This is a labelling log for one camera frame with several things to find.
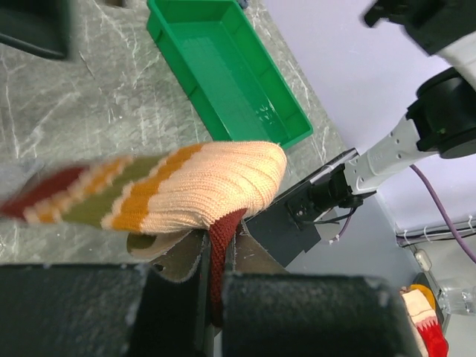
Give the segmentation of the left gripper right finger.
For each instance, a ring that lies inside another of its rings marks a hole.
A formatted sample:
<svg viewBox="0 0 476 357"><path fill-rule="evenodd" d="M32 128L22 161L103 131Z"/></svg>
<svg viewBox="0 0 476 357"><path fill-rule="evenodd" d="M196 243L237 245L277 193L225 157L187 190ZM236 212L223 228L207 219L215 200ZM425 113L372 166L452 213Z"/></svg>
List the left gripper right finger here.
<svg viewBox="0 0 476 357"><path fill-rule="evenodd" d="M223 356L419 356L405 305L385 280L281 274L244 224L227 255Z"/></svg>

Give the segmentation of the striped brown orange sock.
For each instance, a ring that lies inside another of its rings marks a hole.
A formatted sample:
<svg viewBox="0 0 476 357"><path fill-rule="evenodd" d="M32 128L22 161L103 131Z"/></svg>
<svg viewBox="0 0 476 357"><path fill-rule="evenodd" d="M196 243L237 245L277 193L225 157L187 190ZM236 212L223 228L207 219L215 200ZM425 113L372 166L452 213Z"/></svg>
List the striped brown orange sock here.
<svg viewBox="0 0 476 357"><path fill-rule="evenodd" d="M143 257L166 254L191 231L207 231L212 322L220 327L228 246L244 218L272 203L286 163L283 149L267 141L214 141L161 155L79 161L8 194L1 214L30 224L125 231L129 252Z"/></svg>

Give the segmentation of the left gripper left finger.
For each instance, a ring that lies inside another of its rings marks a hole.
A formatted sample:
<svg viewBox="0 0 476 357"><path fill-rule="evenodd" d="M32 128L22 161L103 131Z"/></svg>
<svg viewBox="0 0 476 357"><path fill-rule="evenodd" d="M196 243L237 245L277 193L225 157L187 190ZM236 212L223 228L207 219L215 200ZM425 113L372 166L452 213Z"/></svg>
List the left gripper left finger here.
<svg viewBox="0 0 476 357"><path fill-rule="evenodd" d="M151 263L4 264L3 356L210 356L210 241Z"/></svg>

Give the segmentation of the red snowflake christmas sock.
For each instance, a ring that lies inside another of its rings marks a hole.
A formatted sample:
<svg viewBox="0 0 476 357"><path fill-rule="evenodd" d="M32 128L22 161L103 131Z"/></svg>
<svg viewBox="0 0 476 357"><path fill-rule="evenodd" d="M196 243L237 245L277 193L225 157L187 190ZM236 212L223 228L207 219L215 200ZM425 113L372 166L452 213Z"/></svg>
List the red snowflake christmas sock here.
<svg viewBox="0 0 476 357"><path fill-rule="evenodd" d="M449 345L437 318L433 292L426 286L412 284L400 289L411 329L421 356L447 357Z"/></svg>

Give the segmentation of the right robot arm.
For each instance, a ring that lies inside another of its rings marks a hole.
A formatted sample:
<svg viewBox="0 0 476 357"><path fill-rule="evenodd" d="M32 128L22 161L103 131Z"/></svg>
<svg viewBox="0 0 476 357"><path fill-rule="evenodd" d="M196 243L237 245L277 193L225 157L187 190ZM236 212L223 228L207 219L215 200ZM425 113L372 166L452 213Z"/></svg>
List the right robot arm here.
<svg viewBox="0 0 476 357"><path fill-rule="evenodd" d="M287 211L297 225L333 208L355 212L390 177L431 155L475 153L475 2L375 1L363 13L369 28L400 25L427 55L450 68L423 83L393 130L361 155L326 169L327 177L299 189Z"/></svg>

